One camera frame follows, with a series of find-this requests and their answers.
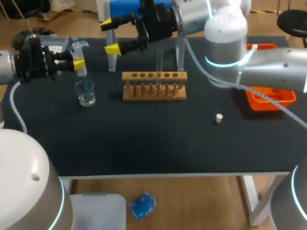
wooden test tube rack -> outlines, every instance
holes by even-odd
[[[186,87],[184,81],[188,79],[187,72],[123,72],[124,85],[123,100],[185,100]],[[140,84],[140,81],[154,81],[150,84]]]

cable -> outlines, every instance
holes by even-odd
[[[191,57],[193,59],[193,61],[195,62],[195,64],[197,65],[197,67],[200,69],[201,72],[203,72],[204,75],[206,75],[210,80],[212,81],[215,81],[217,83],[220,83],[220,84],[224,84],[224,85],[229,85],[229,86],[232,86],[232,87],[237,87],[238,89],[240,90],[246,90],[246,91],[249,91],[249,92],[252,92],[256,95],[258,95],[259,97],[262,97],[264,100],[267,100],[268,102],[272,103],[273,105],[275,105],[277,108],[279,108],[280,110],[282,110],[283,112],[285,112],[287,115],[289,115],[291,118],[293,118],[295,121],[297,121],[300,125],[302,125],[304,128],[307,129],[307,123],[305,121],[303,121],[302,119],[300,119],[298,116],[296,116],[295,114],[293,114],[290,110],[288,110],[287,108],[283,107],[281,104],[277,103],[276,101],[274,101],[272,98],[248,87],[248,86],[245,86],[245,85],[237,85],[236,83],[233,83],[233,82],[229,82],[229,81],[225,81],[225,80],[221,80],[221,79],[218,79],[214,76],[212,76],[210,73],[208,73],[202,66],[201,64],[199,63],[199,61],[197,60],[192,48],[191,48],[191,45],[188,41],[188,39],[186,38],[185,39],[185,43],[186,43],[186,46],[189,50],[189,53],[191,54]]]
[[[11,92],[10,92],[10,103],[11,103],[11,107],[12,107],[12,110],[13,112],[15,113],[21,127],[23,128],[23,132],[25,134],[27,134],[27,127],[25,126],[25,123],[24,123],[24,120],[22,119],[22,117],[20,116],[19,112],[17,111],[16,109],[16,106],[15,106],[15,103],[14,103],[14,93],[15,93],[15,90],[17,89],[17,87],[20,86],[20,81],[15,83],[14,86],[12,87],[11,89]]]

black stool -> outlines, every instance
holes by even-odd
[[[51,30],[46,28],[32,28],[29,18],[37,16],[40,12],[48,12],[50,9],[49,0],[15,0],[19,10],[23,14],[23,17],[18,12],[17,8],[13,4],[12,0],[0,0],[3,7],[1,12],[9,19],[26,19],[27,30],[18,33],[12,40],[12,48],[15,51],[19,51],[24,45],[25,40],[30,35],[51,35],[54,34]]]
[[[307,11],[287,10],[278,15],[278,27],[285,33],[291,35],[289,39],[290,47],[298,47],[303,40],[304,47],[307,48]]]

glowing blue ring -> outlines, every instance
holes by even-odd
[[[298,208],[298,210],[300,211],[300,213],[302,214],[302,216],[305,218],[305,220],[307,220],[307,215],[306,213],[304,212],[302,206],[299,204],[298,202],[298,199],[297,199],[297,196],[296,196],[296,193],[295,193],[295,189],[294,189],[294,175],[295,175],[295,172],[297,170],[297,167],[294,169],[293,171],[293,174],[292,174],[292,178],[291,178],[291,189],[292,189],[292,194],[293,194],[293,198],[294,198],[294,201],[296,203],[296,206]]]
[[[217,63],[213,63],[213,62],[209,61],[207,56],[205,56],[205,58],[206,58],[206,61],[210,65],[216,66],[216,67],[226,68],[226,67],[233,67],[233,66],[242,66],[242,65],[245,65],[249,61],[250,57],[253,55],[253,53],[257,49],[258,49],[258,45],[253,44],[252,49],[249,51],[249,53],[245,54],[245,56],[241,60],[234,62],[234,63],[231,63],[231,64],[217,64]]]
[[[207,3],[207,7],[208,7],[208,13],[209,13],[209,18],[212,18],[212,8],[211,8],[211,4],[210,4],[210,0],[206,0]]]
[[[207,56],[205,56],[206,58],[206,61],[212,65],[212,66],[216,66],[216,67],[221,67],[221,68],[226,68],[226,67],[233,67],[233,66],[237,66],[239,65],[240,61],[237,61],[237,62],[234,62],[234,63],[231,63],[231,64],[217,64],[217,63],[214,63],[214,62],[211,62],[208,60]]]
[[[307,92],[307,76],[306,76],[306,80],[305,80],[304,92]]]
[[[63,185],[63,182],[62,180],[59,178],[59,181],[61,182],[61,186],[62,186],[62,203],[61,203],[61,207],[59,208],[59,213],[57,215],[57,217],[54,219],[53,223],[51,224],[50,228],[48,230],[52,230],[53,227],[56,225],[60,215],[61,215],[61,212],[63,210],[63,206],[64,206],[64,185]]]

black tablecloth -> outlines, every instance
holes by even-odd
[[[243,91],[215,88],[188,51],[186,101],[129,102],[122,100],[122,71],[155,71],[161,44],[118,57],[117,72],[108,73],[105,40],[85,40],[94,106],[79,105],[74,73],[63,73],[56,82],[33,80],[15,92],[28,134],[43,146],[60,176],[280,172],[292,170],[305,156],[307,130],[281,112],[253,112]],[[204,64],[203,38],[189,40]],[[284,37],[249,37],[248,42],[287,46]],[[175,39],[163,45],[163,70],[174,71]],[[11,87],[2,102],[5,127],[21,130],[9,105]],[[298,92],[290,110],[307,120],[306,105],[307,95]],[[219,125],[213,122],[217,113],[224,116]]]

